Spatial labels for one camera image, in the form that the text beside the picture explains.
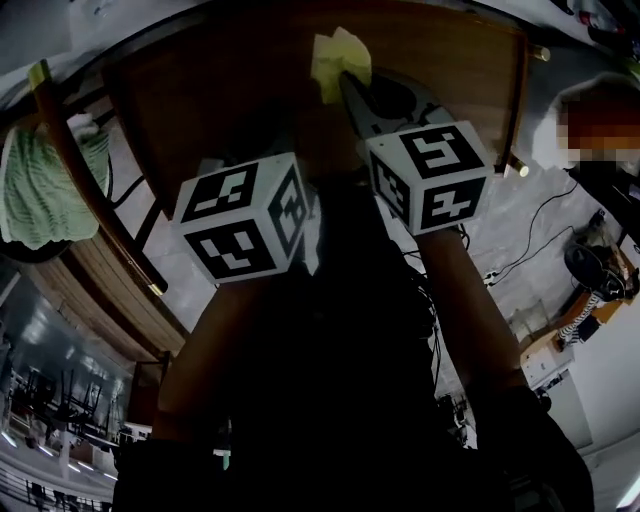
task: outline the white wall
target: white wall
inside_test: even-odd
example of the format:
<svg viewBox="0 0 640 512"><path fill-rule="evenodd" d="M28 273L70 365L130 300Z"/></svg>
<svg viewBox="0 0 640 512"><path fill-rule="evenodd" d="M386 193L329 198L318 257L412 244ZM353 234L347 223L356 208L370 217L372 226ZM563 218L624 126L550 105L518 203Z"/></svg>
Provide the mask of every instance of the white wall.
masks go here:
<svg viewBox="0 0 640 512"><path fill-rule="evenodd" d="M570 371L593 438L589 451L640 431L640 298L576 346L574 357Z"/></svg>

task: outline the cable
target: cable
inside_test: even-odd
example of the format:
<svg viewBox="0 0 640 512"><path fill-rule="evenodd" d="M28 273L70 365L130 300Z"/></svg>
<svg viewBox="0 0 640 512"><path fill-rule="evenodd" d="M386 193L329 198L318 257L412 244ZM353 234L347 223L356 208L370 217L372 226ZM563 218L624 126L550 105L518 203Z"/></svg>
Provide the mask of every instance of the cable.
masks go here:
<svg viewBox="0 0 640 512"><path fill-rule="evenodd" d="M542 251L543 249L547 248L547 247L549 246L549 244L551 244L551 242L553 242L556 238L558 238L560 235L562 235L562 234L563 234L565 231L567 231L568 229L570 229L571 231L573 231L573 234L574 234L574 235L576 234L576 230L575 230L575 228L574 228L573 226L567 226L567 227L566 227L566 228L564 228L562 231L560 231L557 235L555 235L554 237L552 237L552 238L551 238L551 240L549 240L546 244L544 244L542 247L540 247L540 249L538 249L536 252L534 252L531 256L529 256L528 258L526 258L526 259L524 259L524 260L522 260L522 261L518 262L516 265L514 265L513 267L511 267L511 268L509 269L509 271L508 271L504 276L502 276L500 279L498 279L495 283L490 283L488 286L489 286L489 287L492 287L492 286L495 286L495 285L497 285L497 284L501 283L502 281L504 281L504 280L507 278L507 276L508 276L509 274L511 274L511 271L512 271L514 268L519 267L519 266L520 266L520 265L522 265L523 263L526 263L527 261L530 261L530 260L532 260L533 258L535 258L535 257L540 253L540 251Z"/></svg>
<svg viewBox="0 0 640 512"><path fill-rule="evenodd" d="M527 253L529 252L529 249L531 248L531 233L533 232L533 224L536 220L536 217L538 216L538 214L540 213L540 211L542 210L542 208L546 205L549 204L551 201L553 201L554 199L560 199L561 197L565 197L568 196L569 194L571 194L576 187L578 186L578 182L576 182L576 184L571 188L571 190L569 190L568 192L564 192L563 194L558 194L555 196L550 197L549 199L547 199L544 203L542 203L540 206L538 206L538 209L536 210L536 213L534 213L533 218L531 219L531 224L529 225L529 235L528 235L528 239L527 239L527 248L525 249L525 251L522 253L522 256L520 256L518 259L512 261L511 263L509 263L508 265L505 265L504 267L502 267L502 269L498 272L493 272L493 277L498 277L500 274L502 274L508 267L511 267L512 265L516 265L516 264L520 264L520 260L522 258L524 258Z"/></svg>

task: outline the person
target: person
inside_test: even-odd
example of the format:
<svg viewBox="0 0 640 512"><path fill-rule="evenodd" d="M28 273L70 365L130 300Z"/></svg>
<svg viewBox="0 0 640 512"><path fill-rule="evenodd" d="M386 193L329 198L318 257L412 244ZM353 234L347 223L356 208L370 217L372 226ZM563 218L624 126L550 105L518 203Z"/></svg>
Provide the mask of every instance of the person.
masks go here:
<svg viewBox="0 0 640 512"><path fill-rule="evenodd" d="M123 448L114 510L593 510L586 466L527 387L460 235L416 242L477 451L438 422L421 339L432 318L372 190L335 176L318 197L317 271L294 258L284 274L220 286L163 381L152 439ZM212 450L229 417L223 471Z"/></svg>

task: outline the equipment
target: equipment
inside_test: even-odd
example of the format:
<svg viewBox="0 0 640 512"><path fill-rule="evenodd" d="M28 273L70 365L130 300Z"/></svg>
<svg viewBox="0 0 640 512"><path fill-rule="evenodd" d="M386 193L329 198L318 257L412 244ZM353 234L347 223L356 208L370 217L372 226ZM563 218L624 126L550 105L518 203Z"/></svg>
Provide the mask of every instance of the equipment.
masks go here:
<svg viewBox="0 0 640 512"><path fill-rule="evenodd" d="M421 84L374 71L371 87L343 73L340 87L374 190L413 235L475 218L493 166L468 121Z"/></svg>

